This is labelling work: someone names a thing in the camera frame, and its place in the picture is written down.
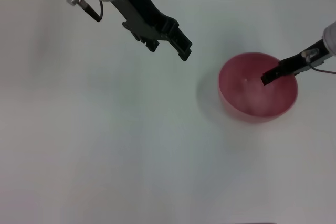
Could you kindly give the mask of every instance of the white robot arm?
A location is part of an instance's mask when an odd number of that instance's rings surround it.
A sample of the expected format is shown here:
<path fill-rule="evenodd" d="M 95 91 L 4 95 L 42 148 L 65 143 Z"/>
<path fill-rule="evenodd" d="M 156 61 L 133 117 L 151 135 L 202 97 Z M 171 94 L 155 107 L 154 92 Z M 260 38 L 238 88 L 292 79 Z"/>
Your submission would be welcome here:
<path fill-rule="evenodd" d="M 299 54 L 280 61 L 278 66 L 264 73 L 261 80 L 264 85 L 267 85 L 282 76 L 297 75 L 309 69 L 336 74 L 336 72 L 315 68 L 333 55 L 336 55 L 336 22 L 324 30 L 321 40 Z"/>

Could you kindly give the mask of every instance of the white table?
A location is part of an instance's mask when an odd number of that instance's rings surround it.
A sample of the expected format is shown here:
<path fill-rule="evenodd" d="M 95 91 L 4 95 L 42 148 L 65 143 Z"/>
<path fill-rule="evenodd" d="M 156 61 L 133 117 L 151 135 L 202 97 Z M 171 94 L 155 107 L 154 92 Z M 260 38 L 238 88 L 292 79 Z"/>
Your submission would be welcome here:
<path fill-rule="evenodd" d="M 193 42 L 187 62 L 108 3 L 97 24 L 65 0 L 0 0 L 1 222 L 334 223 L 335 77 L 300 74 L 296 105 L 249 125 L 222 111 L 216 75 L 312 45 L 336 0 L 153 1 Z"/>

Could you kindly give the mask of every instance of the bowl rim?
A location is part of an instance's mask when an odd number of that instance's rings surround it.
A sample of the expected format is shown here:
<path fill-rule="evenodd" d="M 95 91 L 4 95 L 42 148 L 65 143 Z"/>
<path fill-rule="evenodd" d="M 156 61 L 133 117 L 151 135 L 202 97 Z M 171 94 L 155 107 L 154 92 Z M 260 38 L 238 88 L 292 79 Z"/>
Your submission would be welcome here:
<path fill-rule="evenodd" d="M 295 75 L 294 74 L 289 74 L 289 76 L 292 77 L 292 79 L 294 80 L 294 83 L 295 83 L 295 98 L 293 100 L 293 103 L 285 110 L 283 111 L 282 113 L 278 114 L 278 115 L 271 115 L 271 116 L 258 116 L 258 115 L 250 115 L 250 114 L 247 114 L 239 109 L 237 109 L 236 107 L 234 107 L 231 103 L 229 103 L 229 101 L 225 98 L 225 96 L 223 95 L 222 91 L 221 91 L 221 87 L 219 85 L 219 78 L 220 78 L 220 75 L 223 71 L 223 68 L 224 66 L 230 61 L 232 60 L 233 58 L 236 58 L 238 56 L 242 56 L 242 55 L 250 55 L 250 54 L 260 54 L 260 55 L 265 55 L 265 56 L 268 56 L 270 58 L 273 58 L 275 60 L 277 60 L 278 62 L 280 61 L 278 58 L 272 56 L 272 55 L 269 55 L 269 54 L 265 54 L 263 52 L 243 52 L 242 54 L 238 54 L 238 55 L 235 55 L 233 56 L 232 58 L 228 59 L 224 64 L 223 66 L 220 68 L 220 71 L 219 71 L 219 74 L 218 74 L 218 78 L 217 78 L 217 82 L 218 82 L 218 91 L 219 91 L 219 94 L 220 94 L 220 97 L 222 99 L 222 101 L 225 101 L 225 105 L 229 105 L 233 110 L 239 112 L 241 115 L 243 116 L 248 116 L 250 119 L 255 119 L 255 118 L 258 118 L 258 119 L 274 119 L 274 118 L 277 118 L 283 114 L 285 114 L 287 111 L 289 111 L 293 106 L 294 104 L 296 103 L 296 100 L 298 98 L 298 94 L 299 94 L 299 86 L 298 86 L 298 81 L 297 79 L 295 78 Z"/>

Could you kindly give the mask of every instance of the robotic arm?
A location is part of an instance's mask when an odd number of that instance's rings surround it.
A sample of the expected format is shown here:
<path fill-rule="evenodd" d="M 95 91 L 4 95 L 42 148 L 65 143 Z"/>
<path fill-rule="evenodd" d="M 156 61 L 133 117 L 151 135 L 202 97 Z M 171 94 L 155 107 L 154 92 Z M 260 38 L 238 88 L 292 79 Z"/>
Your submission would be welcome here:
<path fill-rule="evenodd" d="M 261 80 L 267 85 L 282 76 L 297 75 L 309 69 L 335 73 L 315 68 L 333 55 L 336 55 L 336 22 L 324 30 L 321 40 L 299 54 L 280 61 L 278 66 L 264 73 Z"/>
<path fill-rule="evenodd" d="M 186 61 L 191 53 L 192 43 L 179 29 L 179 23 L 162 14 L 151 0 L 100 0 L 100 15 L 84 0 L 67 1 L 71 5 L 78 4 L 98 22 L 102 19 L 102 1 L 111 2 L 126 19 L 123 26 L 137 41 L 146 44 L 150 51 L 156 50 L 158 40 L 166 40 L 177 50 L 182 60 Z M 336 55 L 336 22 L 324 30 L 321 40 L 303 52 L 280 61 L 277 67 L 264 73 L 261 80 L 267 85 L 282 76 L 315 69 L 332 55 Z"/>
<path fill-rule="evenodd" d="M 191 53 L 192 43 L 179 29 L 179 23 L 162 14 L 151 0 L 100 0 L 101 15 L 98 15 L 84 0 L 67 0 L 71 5 L 78 4 L 97 22 L 102 19 L 102 1 L 111 2 L 125 17 L 124 28 L 132 33 L 137 41 L 146 44 L 151 52 L 159 45 L 158 40 L 168 41 L 186 61 Z"/>

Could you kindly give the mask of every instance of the pink bowl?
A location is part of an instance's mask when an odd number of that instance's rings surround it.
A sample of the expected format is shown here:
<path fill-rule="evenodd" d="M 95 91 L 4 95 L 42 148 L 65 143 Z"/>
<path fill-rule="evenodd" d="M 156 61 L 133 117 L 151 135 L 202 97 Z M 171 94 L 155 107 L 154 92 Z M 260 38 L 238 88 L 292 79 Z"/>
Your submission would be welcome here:
<path fill-rule="evenodd" d="M 281 77 L 264 86 L 261 76 L 279 60 L 260 52 L 237 55 L 219 73 L 219 96 L 234 117 L 250 123 L 267 122 L 288 111 L 298 96 L 295 76 Z"/>

